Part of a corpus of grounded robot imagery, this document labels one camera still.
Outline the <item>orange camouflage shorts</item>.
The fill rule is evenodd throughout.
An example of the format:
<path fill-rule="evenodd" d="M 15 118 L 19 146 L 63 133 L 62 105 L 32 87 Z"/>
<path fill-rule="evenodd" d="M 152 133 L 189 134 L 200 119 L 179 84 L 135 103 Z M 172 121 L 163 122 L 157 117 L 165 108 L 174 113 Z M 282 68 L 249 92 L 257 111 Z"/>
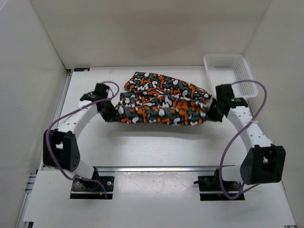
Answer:
<path fill-rule="evenodd" d="M 212 95 L 186 81 L 135 72 L 116 105 L 117 121 L 125 124 L 196 126 L 207 120 Z"/>

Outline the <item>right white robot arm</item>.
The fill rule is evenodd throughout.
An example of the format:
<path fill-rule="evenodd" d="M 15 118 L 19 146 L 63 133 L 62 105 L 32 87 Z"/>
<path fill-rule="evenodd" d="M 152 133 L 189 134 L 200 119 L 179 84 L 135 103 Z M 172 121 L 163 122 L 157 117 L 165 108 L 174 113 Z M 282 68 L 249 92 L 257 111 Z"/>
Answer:
<path fill-rule="evenodd" d="M 286 151 L 276 146 L 262 132 L 242 97 L 235 97 L 232 85 L 216 86 L 216 99 L 208 111 L 212 121 L 221 121 L 223 117 L 234 125 L 237 134 L 245 145 L 247 154 L 241 165 L 224 166 L 224 158 L 215 171 L 213 184 L 219 190 L 226 189 L 231 182 L 243 182 L 246 185 L 277 183 L 281 181 Z"/>

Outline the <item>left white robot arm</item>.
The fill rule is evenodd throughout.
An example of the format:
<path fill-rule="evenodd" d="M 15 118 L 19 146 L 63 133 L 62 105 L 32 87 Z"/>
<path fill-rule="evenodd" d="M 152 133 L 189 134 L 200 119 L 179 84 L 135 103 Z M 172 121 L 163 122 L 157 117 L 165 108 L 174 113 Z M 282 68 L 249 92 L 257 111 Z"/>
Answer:
<path fill-rule="evenodd" d="M 76 110 L 55 120 L 43 136 L 43 164 L 56 168 L 69 180 L 81 179 L 89 190 L 98 188 L 97 169 L 81 160 L 77 139 L 90 120 L 100 114 L 104 121 L 116 121 L 116 110 L 111 100 L 118 94 L 108 84 L 119 89 L 117 83 L 97 83 L 92 92 L 80 98 Z"/>

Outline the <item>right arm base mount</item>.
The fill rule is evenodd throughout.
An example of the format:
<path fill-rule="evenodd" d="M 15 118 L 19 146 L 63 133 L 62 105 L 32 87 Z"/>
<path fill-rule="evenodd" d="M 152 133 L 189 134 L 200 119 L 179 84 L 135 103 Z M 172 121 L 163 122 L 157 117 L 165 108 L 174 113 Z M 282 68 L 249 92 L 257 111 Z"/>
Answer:
<path fill-rule="evenodd" d="M 199 188 L 200 201 L 227 201 L 229 200 L 221 190 L 218 167 L 196 167 L 198 176 L 193 182 Z M 241 182 L 223 181 L 224 190 L 230 197 L 235 197 L 241 190 Z"/>

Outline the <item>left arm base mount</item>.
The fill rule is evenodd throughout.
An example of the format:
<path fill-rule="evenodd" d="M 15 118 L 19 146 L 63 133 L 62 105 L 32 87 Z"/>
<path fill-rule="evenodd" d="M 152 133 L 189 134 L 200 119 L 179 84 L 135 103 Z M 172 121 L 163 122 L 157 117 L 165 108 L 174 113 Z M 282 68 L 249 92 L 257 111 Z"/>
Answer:
<path fill-rule="evenodd" d="M 93 179 L 100 182 L 85 181 L 75 178 L 72 182 L 70 199 L 88 200 L 112 200 L 114 193 L 114 176 L 100 175 L 97 170 Z"/>

